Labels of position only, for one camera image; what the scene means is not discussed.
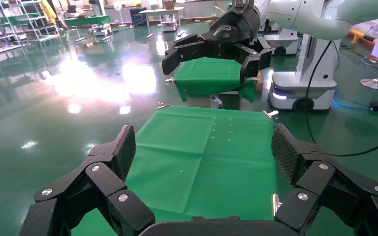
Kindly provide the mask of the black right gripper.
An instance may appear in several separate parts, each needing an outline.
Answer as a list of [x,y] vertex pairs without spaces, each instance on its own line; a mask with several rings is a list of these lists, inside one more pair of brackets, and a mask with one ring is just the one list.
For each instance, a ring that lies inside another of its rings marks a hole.
[[256,77],[260,70],[271,63],[272,48],[264,37],[252,42],[260,27],[260,14],[256,7],[243,5],[232,7],[219,17],[209,30],[180,38],[170,43],[162,60],[164,75],[170,75],[181,62],[209,58],[234,58],[239,44],[240,84]]

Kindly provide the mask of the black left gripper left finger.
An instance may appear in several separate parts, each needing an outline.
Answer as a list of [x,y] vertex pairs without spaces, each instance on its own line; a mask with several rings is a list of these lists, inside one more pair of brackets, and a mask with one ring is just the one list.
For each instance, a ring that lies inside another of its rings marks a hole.
[[92,148],[74,170],[38,190],[20,230],[22,236],[69,236],[97,209],[119,236],[137,236],[155,223],[154,213],[126,185],[136,152],[134,128]]

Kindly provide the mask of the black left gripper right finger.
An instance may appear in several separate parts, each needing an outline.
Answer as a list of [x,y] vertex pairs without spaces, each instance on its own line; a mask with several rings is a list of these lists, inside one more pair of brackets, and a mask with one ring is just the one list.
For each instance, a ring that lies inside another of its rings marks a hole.
[[272,155],[293,190],[274,219],[303,236],[322,207],[333,211],[357,236],[378,236],[378,181],[338,163],[320,146],[275,126]]

